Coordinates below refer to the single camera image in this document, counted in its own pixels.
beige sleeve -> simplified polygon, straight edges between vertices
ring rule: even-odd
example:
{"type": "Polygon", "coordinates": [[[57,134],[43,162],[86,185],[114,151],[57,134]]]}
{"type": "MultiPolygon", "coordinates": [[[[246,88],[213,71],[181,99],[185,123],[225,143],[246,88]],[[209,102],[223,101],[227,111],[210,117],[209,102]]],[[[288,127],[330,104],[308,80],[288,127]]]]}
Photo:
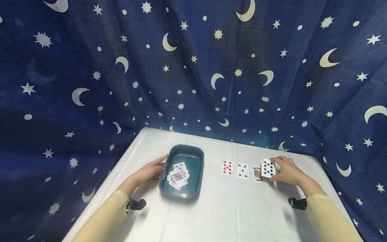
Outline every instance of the beige sleeve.
{"type": "Polygon", "coordinates": [[[351,222],[328,196],[307,197],[307,216],[322,242],[363,241],[351,222]]]}
{"type": "Polygon", "coordinates": [[[126,217],[127,194],[115,191],[86,221],[73,242],[106,242],[126,217]]]}

white table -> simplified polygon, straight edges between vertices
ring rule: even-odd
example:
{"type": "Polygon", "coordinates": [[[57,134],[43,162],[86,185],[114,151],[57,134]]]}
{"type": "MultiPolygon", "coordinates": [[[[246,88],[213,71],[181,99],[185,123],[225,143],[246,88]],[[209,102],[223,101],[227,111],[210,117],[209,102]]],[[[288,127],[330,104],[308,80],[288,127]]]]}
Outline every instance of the white table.
{"type": "Polygon", "coordinates": [[[222,175],[222,159],[259,166],[261,158],[280,155],[292,158],[321,185],[350,220],[319,161],[311,156],[143,128],[63,241],[70,242],[129,175],[147,162],[168,154],[176,144],[197,146],[204,152],[198,199],[193,202],[172,201],[161,194],[156,183],[139,188],[132,197],[137,200],[144,198],[147,206],[142,211],[131,210],[111,241],[171,242],[178,238],[185,242],[319,241],[305,211],[293,209],[288,203],[289,197],[304,198],[298,187],[281,182],[260,184],[222,175]]]}

blue backdrop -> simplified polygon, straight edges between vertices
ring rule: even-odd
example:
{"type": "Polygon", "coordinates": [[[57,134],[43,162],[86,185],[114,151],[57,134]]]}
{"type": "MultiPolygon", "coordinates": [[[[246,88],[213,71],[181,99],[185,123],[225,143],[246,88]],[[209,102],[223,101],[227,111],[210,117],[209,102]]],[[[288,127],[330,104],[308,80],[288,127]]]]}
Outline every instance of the blue backdrop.
{"type": "Polygon", "coordinates": [[[147,126],[315,156],[362,237],[386,241],[386,12],[3,1],[0,239],[61,240],[147,126]]]}

dark teal plastic tray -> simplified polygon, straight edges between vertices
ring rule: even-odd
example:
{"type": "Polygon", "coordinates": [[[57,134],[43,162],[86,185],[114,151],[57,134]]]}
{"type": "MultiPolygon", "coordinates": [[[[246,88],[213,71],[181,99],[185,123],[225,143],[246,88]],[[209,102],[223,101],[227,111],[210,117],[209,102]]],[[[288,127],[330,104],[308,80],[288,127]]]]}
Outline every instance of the dark teal plastic tray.
{"type": "Polygon", "coordinates": [[[159,189],[167,196],[192,198],[200,190],[204,167],[204,153],[195,146],[178,144],[172,147],[165,162],[165,171],[160,175],[159,189]],[[190,174],[188,184],[181,187],[180,191],[171,187],[167,180],[167,175],[173,171],[173,165],[184,162],[190,174]]]}

white dot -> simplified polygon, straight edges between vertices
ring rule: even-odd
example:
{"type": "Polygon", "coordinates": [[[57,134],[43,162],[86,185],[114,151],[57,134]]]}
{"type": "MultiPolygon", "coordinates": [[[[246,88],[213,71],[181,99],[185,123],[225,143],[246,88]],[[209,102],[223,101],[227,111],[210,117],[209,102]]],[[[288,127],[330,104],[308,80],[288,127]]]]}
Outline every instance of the white dot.
{"type": "Polygon", "coordinates": [[[24,119],[25,119],[25,120],[31,120],[31,119],[32,119],[32,115],[31,115],[31,114],[26,114],[26,115],[24,116],[24,119]]]}

